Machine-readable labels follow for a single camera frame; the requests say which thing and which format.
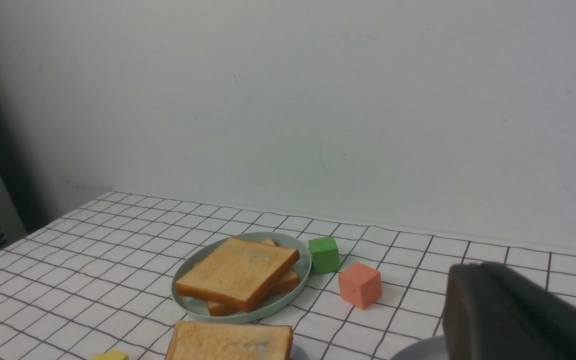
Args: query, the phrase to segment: stacked toast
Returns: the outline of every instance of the stacked toast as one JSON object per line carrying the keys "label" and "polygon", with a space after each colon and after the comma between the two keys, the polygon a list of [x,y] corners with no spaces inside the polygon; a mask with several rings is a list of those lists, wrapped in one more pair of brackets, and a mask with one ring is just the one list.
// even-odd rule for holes
{"label": "stacked toast", "polygon": [[206,301],[210,315],[252,312],[261,301],[293,291],[299,251],[231,237],[174,283],[180,296]]}

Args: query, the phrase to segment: toast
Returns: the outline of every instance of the toast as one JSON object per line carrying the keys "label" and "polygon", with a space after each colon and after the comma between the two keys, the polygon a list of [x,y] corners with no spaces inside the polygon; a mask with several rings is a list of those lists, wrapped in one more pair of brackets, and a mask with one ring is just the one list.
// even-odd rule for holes
{"label": "toast", "polygon": [[[265,239],[261,241],[261,244],[276,246],[272,239]],[[272,285],[268,293],[263,298],[267,299],[269,297],[280,296],[281,294],[292,292],[296,287],[299,286],[300,281],[301,280],[299,279],[297,272],[295,272],[294,269],[289,269],[282,278],[280,278],[277,282],[274,283],[274,285]],[[208,307],[208,313],[212,317],[227,317],[239,311],[233,307],[216,301],[207,301],[206,307]]]}
{"label": "toast", "polygon": [[231,237],[174,282],[180,296],[252,312],[299,260],[294,248]]}
{"label": "toast", "polygon": [[289,325],[234,325],[178,321],[164,360],[287,360]]}

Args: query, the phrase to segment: table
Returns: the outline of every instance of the table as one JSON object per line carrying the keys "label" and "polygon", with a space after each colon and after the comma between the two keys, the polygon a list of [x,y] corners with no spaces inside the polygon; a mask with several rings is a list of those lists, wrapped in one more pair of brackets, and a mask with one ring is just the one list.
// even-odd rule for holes
{"label": "table", "polygon": [[508,264],[576,306],[576,251],[111,191],[0,250],[0,359],[88,360],[116,348],[162,360],[186,316],[171,297],[175,271],[208,244],[256,231],[332,235],[342,269],[381,272],[383,295],[366,310],[341,300],[337,274],[311,275],[293,303],[259,321],[293,326],[314,359],[384,360],[440,335],[452,264]]}

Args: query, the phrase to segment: plate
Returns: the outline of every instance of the plate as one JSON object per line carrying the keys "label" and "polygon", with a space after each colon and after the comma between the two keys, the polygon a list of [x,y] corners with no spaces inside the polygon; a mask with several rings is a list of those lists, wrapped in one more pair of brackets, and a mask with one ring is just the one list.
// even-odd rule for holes
{"label": "plate", "polygon": [[[215,249],[219,248],[221,244],[230,238],[238,238],[251,242],[262,242],[265,239],[270,238],[272,241],[274,241],[275,244],[277,244],[277,246],[297,249],[299,251],[299,260],[292,267],[292,269],[297,273],[299,279],[301,280],[297,288],[286,294],[281,294],[279,296],[274,296],[261,301],[258,308],[252,312],[240,311],[230,316],[211,316],[208,313],[208,308],[206,307],[205,301],[193,297],[179,296],[175,289],[175,282],[183,275],[185,275],[185,273],[189,272],[190,269],[195,266],[195,264],[206,259],[208,255],[210,255],[213,251],[215,251]],[[172,297],[174,301],[183,310],[185,310],[188,316],[196,321],[245,324],[247,322],[253,322],[258,319],[265,318],[270,314],[274,314],[288,305],[290,301],[293,301],[293,299],[295,299],[304,289],[312,266],[313,260],[311,259],[311,253],[308,251],[306,244],[290,235],[281,234],[279,232],[250,232],[248,234],[229,236],[197,251],[197,253],[190,256],[190,258],[181,265],[181,267],[176,271],[176,274],[174,274],[174,277],[172,278]]]}
{"label": "plate", "polygon": [[446,339],[435,336],[420,340],[399,351],[390,360],[448,360]]}
{"label": "plate", "polygon": [[290,349],[290,358],[292,360],[313,360],[301,346],[295,345],[294,342],[292,344],[292,348]]}

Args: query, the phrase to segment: green cube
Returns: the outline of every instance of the green cube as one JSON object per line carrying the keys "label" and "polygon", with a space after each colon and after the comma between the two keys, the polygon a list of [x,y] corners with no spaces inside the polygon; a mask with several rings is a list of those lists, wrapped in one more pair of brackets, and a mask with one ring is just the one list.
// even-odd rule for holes
{"label": "green cube", "polygon": [[327,274],[339,270],[339,249],[334,237],[322,237],[308,241],[312,267],[315,274]]}

